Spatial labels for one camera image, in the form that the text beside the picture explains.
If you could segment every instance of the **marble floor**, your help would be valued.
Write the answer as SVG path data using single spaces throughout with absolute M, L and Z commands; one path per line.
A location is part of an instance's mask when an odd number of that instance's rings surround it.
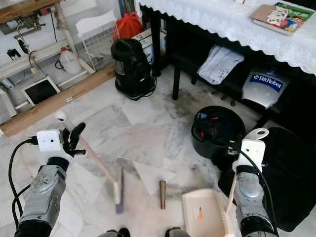
M 128 227 L 132 237 L 163 237 L 173 226 L 184 227 L 181 195 L 213 188 L 220 172 L 210 160 L 199 156 L 193 146 L 190 127 L 194 114 L 208 105 L 234 110 L 247 131 L 259 115 L 242 104 L 230 106 L 211 94 L 212 88 L 198 82 L 191 85 L 182 73 L 179 99 L 171 99 L 173 68 L 158 78 L 154 94 L 135 102 L 119 94 L 114 79 L 69 103 L 65 110 L 74 124 L 86 123 L 83 137 L 112 172 L 124 172 L 124 213 L 116 215 L 111 185 L 89 155 L 77 156 L 67 171 L 66 191 L 52 237 L 97 237 L 109 229 Z M 0 237 L 13 236 L 12 192 L 7 178 L 9 156 L 14 147 L 43 129 L 61 128 L 50 115 L 16 136 L 0 138 Z M 13 179 L 17 190 L 29 184 L 45 160 L 38 147 L 24 145 L 16 155 Z M 158 180 L 167 181 L 166 210 L 159 206 Z M 234 209 L 231 216 L 235 227 Z M 316 208 L 293 232 L 282 237 L 312 237 L 316 233 Z

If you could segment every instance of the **book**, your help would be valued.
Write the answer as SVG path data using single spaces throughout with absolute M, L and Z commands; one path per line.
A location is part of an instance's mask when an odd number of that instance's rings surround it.
M 257 25 L 291 36 L 313 15 L 313 11 L 278 2 L 261 5 L 252 15 Z

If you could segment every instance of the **red plastic bag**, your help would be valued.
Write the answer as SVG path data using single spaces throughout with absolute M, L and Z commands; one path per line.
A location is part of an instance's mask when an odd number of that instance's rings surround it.
M 128 14 L 125 13 L 124 18 L 117 20 L 118 34 L 121 39 L 132 38 L 135 35 L 144 31 L 142 24 L 138 20 L 136 11 Z

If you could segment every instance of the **wooden plank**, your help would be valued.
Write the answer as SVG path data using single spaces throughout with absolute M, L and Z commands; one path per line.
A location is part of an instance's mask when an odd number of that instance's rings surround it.
M 41 102 L 29 111 L 20 113 L 11 120 L 2 123 L 0 126 L 1 130 L 7 137 L 15 135 L 65 106 L 68 103 L 66 101 L 67 98 L 72 97 L 73 100 L 75 100 L 110 80 L 114 76 L 113 66 L 107 66 L 105 69 L 90 75 L 73 87 Z
M 53 5 L 61 0 L 26 0 L 0 9 L 0 23 L 24 16 L 33 11 Z

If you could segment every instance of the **white dustpan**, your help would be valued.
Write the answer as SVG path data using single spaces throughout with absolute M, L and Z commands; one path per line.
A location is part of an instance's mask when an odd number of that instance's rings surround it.
M 182 195 L 186 231 L 191 237 L 235 237 L 221 192 L 196 190 Z

